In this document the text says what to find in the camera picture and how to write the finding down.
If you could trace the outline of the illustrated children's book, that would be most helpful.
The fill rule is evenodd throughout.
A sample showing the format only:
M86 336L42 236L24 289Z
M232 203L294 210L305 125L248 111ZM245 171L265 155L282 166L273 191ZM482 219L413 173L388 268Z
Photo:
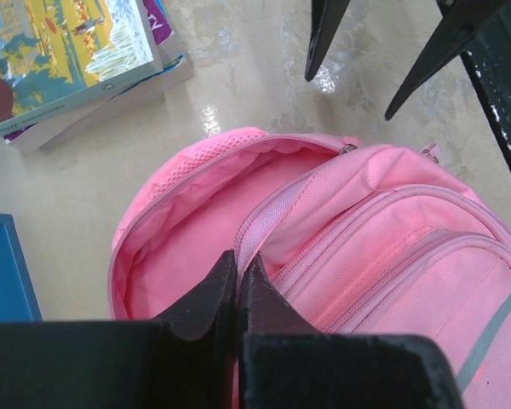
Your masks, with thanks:
M141 1L0 1L0 138L161 65Z

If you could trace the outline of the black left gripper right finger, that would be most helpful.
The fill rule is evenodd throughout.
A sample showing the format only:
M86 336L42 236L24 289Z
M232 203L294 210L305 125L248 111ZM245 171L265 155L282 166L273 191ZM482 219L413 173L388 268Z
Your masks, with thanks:
M414 335L324 334L270 283L260 256L240 286L242 408L461 408L451 368Z

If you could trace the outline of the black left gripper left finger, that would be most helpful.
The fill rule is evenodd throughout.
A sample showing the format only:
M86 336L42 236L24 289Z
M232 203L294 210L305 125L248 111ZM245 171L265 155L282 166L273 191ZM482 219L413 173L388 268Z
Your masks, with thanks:
M0 324L0 408L228 408L237 266L149 320Z

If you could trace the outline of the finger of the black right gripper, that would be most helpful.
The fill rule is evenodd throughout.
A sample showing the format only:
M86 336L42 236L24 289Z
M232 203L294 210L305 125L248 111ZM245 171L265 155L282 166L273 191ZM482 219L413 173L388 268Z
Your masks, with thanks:
M442 20L400 85L384 118L392 119L413 92L464 52L486 22L505 4L505 0L439 1Z
M311 82L321 67L350 0L312 0L311 32L304 78Z

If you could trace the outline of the pink student backpack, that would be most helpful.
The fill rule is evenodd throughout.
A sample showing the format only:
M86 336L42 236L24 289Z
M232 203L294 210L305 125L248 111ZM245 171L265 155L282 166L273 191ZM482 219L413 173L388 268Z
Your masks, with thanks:
M467 407L511 408L511 229L436 147L243 128L184 148L118 225L113 317L164 311L227 250L317 329L428 337Z

